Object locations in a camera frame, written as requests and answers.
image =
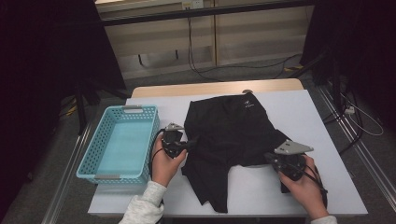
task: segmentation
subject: table surface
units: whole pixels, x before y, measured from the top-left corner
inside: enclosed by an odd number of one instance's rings
[[[315,149],[307,154],[315,158],[325,188],[329,191],[329,212],[337,216],[367,214],[318,111],[298,79],[140,87],[134,90],[127,105],[156,105],[162,126],[171,121],[183,124],[190,101],[242,93],[244,90],[253,91],[276,128],[292,140]],[[293,108],[294,116],[290,115],[290,108]],[[102,217],[122,216],[131,197],[141,194],[143,190],[144,187],[99,185],[89,213]],[[305,210],[289,194],[280,193],[277,174],[270,165],[254,168],[235,166],[230,170],[228,214],[214,212],[210,203],[200,205],[190,183],[180,170],[169,184],[163,199],[166,204],[165,217],[306,215]]]

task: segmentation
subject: light blue plastic basket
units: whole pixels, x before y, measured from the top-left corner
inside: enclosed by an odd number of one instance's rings
[[[150,146],[159,127],[156,105],[108,107],[77,177],[94,184],[146,184]]]

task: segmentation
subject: white table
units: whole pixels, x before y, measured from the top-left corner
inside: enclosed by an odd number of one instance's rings
[[[221,94],[132,98],[127,105],[158,106],[161,127],[169,122],[183,125],[190,101]],[[307,91],[256,92],[274,126],[293,141],[313,147],[307,154],[315,159],[325,188],[328,210],[336,216],[358,216],[367,210],[345,165],[324,127]],[[144,188],[99,185],[89,213],[122,216],[134,194]],[[179,170],[163,197],[165,217],[304,217],[305,210],[290,194],[280,192],[276,172],[270,165],[235,166],[229,173],[228,214],[215,212],[210,203],[200,205],[186,176]]]

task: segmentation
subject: basket handle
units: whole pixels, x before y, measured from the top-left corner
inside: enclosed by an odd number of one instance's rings
[[[143,106],[142,105],[123,105],[122,109],[124,113],[143,113]]]
[[[95,175],[94,179],[121,180],[120,175]]]

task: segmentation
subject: dark background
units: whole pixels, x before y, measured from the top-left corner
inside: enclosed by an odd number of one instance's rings
[[[323,84],[340,75],[374,108],[385,126],[396,127],[396,7],[388,1],[318,1],[305,40],[301,64],[321,52],[328,56],[314,69],[314,81]]]
[[[125,88],[103,27],[63,27],[98,19],[90,0],[0,0],[0,219],[44,152],[61,100],[77,83],[89,103],[98,102],[87,79]]]

